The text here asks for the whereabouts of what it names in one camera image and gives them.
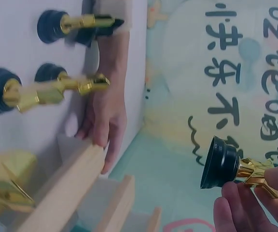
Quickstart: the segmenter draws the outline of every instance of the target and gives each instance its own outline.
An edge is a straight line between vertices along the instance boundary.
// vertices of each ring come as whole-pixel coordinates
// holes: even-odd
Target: gold star figure
[[[238,176],[246,177],[246,186],[263,188],[272,198],[278,198],[278,190],[271,188],[264,178],[264,172],[269,168],[274,168],[271,159],[264,163],[249,158],[241,159]]]
[[[23,150],[0,154],[0,214],[5,208],[31,212],[35,202],[22,190],[36,164],[36,156]]]
[[[161,7],[161,1],[155,0],[154,5],[148,8],[148,28],[154,27],[159,20],[168,20],[168,15],[160,13]]]

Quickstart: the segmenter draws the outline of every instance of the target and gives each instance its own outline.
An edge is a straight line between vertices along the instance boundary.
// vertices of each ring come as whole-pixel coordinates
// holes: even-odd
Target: wooden stick
[[[94,232],[120,232],[135,201],[135,178],[126,175]]]
[[[40,195],[44,197],[36,209],[18,229],[11,231],[61,232],[97,179],[104,160],[103,148],[88,142],[59,168],[42,188]]]
[[[147,232],[159,232],[161,215],[162,209],[160,207],[156,207],[153,211],[152,217],[149,220]]]

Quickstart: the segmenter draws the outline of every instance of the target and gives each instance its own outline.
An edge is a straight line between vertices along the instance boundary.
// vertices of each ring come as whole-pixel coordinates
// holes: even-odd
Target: doodle
[[[221,81],[223,84],[226,84],[226,77],[230,77],[230,76],[235,76],[236,83],[237,84],[240,83],[240,71],[241,71],[240,63],[235,65],[226,59],[222,60],[219,63],[216,58],[212,58],[212,63],[214,64],[214,66],[205,67],[205,74],[208,77],[214,78],[214,81],[212,84],[213,87],[216,87],[218,85],[219,81]],[[225,72],[224,71],[225,66],[231,67],[234,70],[234,72]],[[219,69],[219,73],[210,73],[210,70],[214,70],[214,69]]]
[[[261,47],[255,39],[244,38],[239,43],[238,49],[244,63],[240,75],[240,85],[237,87],[243,91],[250,91],[255,86],[256,77],[253,65],[260,57]]]
[[[216,3],[215,7],[218,9],[226,9],[226,5],[223,3]],[[236,11],[210,11],[206,12],[207,17],[236,17]]]
[[[267,80],[271,77],[272,83],[275,85],[275,89],[278,92],[278,70],[267,70],[263,73],[261,78],[261,86],[266,94],[270,94],[267,88]]]
[[[277,64],[278,64],[278,50],[276,50],[276,54],[268,54],[265,57],[265,61],[268,64],[268,69],[274,70],[274,72],[278,73],[278,66],[275,65],[272,62],[272,60],[277,60]],[[269,78],[268,80],[266,80],[266,85],[270,87],[271,85],[275,85],[275,83],[277,83],[277,82],[278,82],[278,80],[275,81],[273,78]]]
[[[205,166],[204,165],[204,163],[202,163],[200,160],[201,160],[201,158],[202,158],[202,156],[201,155],[199,155],[199,154],[197,154],[197,150],[199,150],[200,149],[200,145],[196,142],[196,140],[195,140],[195,135],[196,135],[196,133],[197,133],[197,130],[192,126],[192,119],[193,119],[194,117],[193,116],[190,116],[189,118],[188,118],[188,120],[187,120],[187,124],[188,124],[188,127],[191,129],[191,141],[192,141],[192,143],[193,143],[193,145],[195,145],[195,148],[193,149],[193,154],[195,155],[195,156],[197,156],[196,157],[196,162],[199,164],[199,165],[201,165],[201,166]]]
[[[234,125],[240,125],[240,114],[239,114],[239,103],[236,97],[232,98],[232,106],[230,103],[223,97],[222,94],[216,93],[216,97],[223,104],[223,107],[209,107],[208,113],[211,115],[221,115],[221,114],[231,114],[234,120]],[[227,118],[223,118],[216,124],[217,129],[222,129],[228,123]]]
[[[261,119],[262,126],[260,129],[260,137],[264,141],[274,141],[278,139],[278,122],[274,116],[264,114]]]
[[[278,7],[269,8],[269,15],[271,18],[278,21]],[[270,20],[265,18],[263,24],[263,33],[265,38],[269,38],[269,31],[278,39],[278,25],[277,28],[275,28]]]
[[[215,227],[213,225],[211,225],[207,221],[204,221],[204,220],[198,219],[198,218],[188,218],[188,219],[182,219],[179,221],[171,222],[163,227],[163,232],[174,232],[175,229],[177,229],[178,227],[191,226],[191,225],[195,225],[195,224],[205,225],[211,230],[211,232],[216,232]],[[184,231],[185,232],[195,232],[192,229],[186,229]]]
[[[219,27],[219,31],[215,32],[211,25],[206,25],[206,32],[208,35],[220,39],[221,50],[226,50],[227,46],[237,46],[238,40],[243,38],[243,35],[238,33],[236,26],[231,27],[231,33],[226,33],[224,23],[219,23],[218,27]],[[208,50],[213,50],[215,46],[216,46],[215,41],[209,43]]]
[[[276,104],[277,105],[277,109],[271,109],[271,105],[272,104]],[[265,108],[267,111],[269,111],[270,113],[274,113],[274,114],[278,114],[278,100],[269,100],[265,103]]]
[[[160,12],[162,7],[161,0],[155,0],[153,6],[148,8],[148,28],[153,28],[157,21],[166,21],[168,20],[168,15],[162,14]]]

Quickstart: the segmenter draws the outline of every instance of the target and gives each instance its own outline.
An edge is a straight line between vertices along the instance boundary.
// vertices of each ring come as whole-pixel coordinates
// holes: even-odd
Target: pink drawing
[[[177,229],[178,227],[190,226],[194,224],[205,225],[211,229],[211,232],[216,232],[215,227],[213,225],[209,224],[207,221],[204,221],[202,219],[197,219],[197,218],[188,218],[188,219],[182,219],[179,221],[171,222],[163,227],[163,232],[173,232],[173,230]],[[195,232],[195,231],[193,229],[186,229],[181,232]]]

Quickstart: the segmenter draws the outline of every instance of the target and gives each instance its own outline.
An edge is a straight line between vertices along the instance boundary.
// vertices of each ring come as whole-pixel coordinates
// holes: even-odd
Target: gold figurine
[[[110,36],[124,23],[109,14],[84,14],[70,17],[64,11],[46,10],[37,23],[37,33],[41,41],[51,44],[65,38],[72,31],[77,32],[76,42],[90,46],[97,36]]]
[[[271,188],[264,172],[274,168],[271,159],[259,162],[253,159],[241,159],[236,148],[227,145],[224,140],[214,136],[203,170],[200,188],[222,187],[226,182],[239,180],[247,187],[263,188],[271,198],[278,198],[278,190]]]
[[[24,150],[0,154],[0,214],[4,209],[31,212],[35,208],[35,202],[22,187],[30,179],[36,162],[36,156]]]
[[[70,77],[64,68],[55,64],[45,63],[40,66],[36,73],[35,82],[50,83],[54,81],[61,83],[66,90],[75,90],[81,95],[106,90],[110,85],[110,81],[101,73]]]
[[[23,87],[18,76],[0,68],[0,114],[16,108],[26,112],[37,105],[59,104],[66,90],[77,90],[81,95],[91,91],[105,90],[109,80],[102,74],[70,78],[66,71],[51,64],[40,68],[36,74],[36,83]]]
[[[110,81],[101,73],[96,73],[91,76],[79,76],[71,78],[67,72],[61,72],[57,80],[65,86],[68,90],[77,90],[80,95],[85,95],[91,91],[105,90]]]

